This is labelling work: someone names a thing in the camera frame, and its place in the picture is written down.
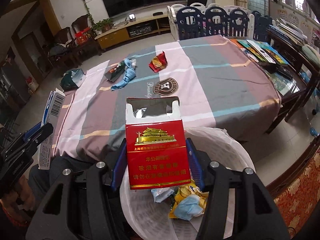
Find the silver bolt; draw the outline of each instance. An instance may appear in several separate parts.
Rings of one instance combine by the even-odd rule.
[[[105,164],[104,162],[98,162],[98,163],[96,164],[96,166],[97,166],[97,168],[101,169],[101,168],[103,168],[104,166],[106,166],[106,164]]]
[[[213,167],[213,168],[218,168],[219,167],[219,163],[216,162],[216,161],[212,161],[212,162],[210,162],[210,166]]]
[[[245,169],[244,169],[244,172],[245,172],[246,174],[248,174],[248,175],[251,175],[251,174],[253,174],[253,169],[251,169],[251,168],[245,168]]]
[[[63,170],[62,174],[63,175],[69,175],[71,173],[71,170],[70,169],[65,169]]]

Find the tablecloth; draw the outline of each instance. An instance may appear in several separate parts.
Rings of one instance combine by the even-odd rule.
[[[154,73],[148,64],[162,51],[168,66]],[[112,91],[104,74],[126,57],[137,60],[136,77]],[[268,129],[280,109],[281,99],[266,74],[228,39],[217,35],[170,42],[88,70],[81,87],[66,93],[52,155],[94,161],[117,150],[125,137],[126,98],[159,98],[153,86],[169,77],[178,83],[172,96],[180,99],[184,127],[218,127],[249,141]]]

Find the green cushion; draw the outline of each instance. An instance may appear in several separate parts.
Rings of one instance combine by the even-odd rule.
[[[318,60],[318,58],[316,57],[316,55],[312,52],[311,49],[309,49],[307,46],[303,46],[302,47],[302,52],[304,55],[306,55],[306,57],[315,65],[317,65],[318,67],[320,67],[320,62]]]

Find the human hand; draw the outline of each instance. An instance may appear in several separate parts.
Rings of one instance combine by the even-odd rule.
[[[16,203],[18,197],[23,201],[24,210],[33,210],[35,207],[35,197],[24,175],[22,175],[14,185],[14,189],[8,194],[5,194],[0,202],[14,220],[20,223],[29,222],[31,218],[25,212],[19,210],[18,204]]]

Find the round logo on tablecloth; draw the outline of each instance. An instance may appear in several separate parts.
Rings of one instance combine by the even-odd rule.
[[[161,96],[173,94],[178,89],[178,83],[173,78],[167,78],[159,81],[154,87],[153,92]]]

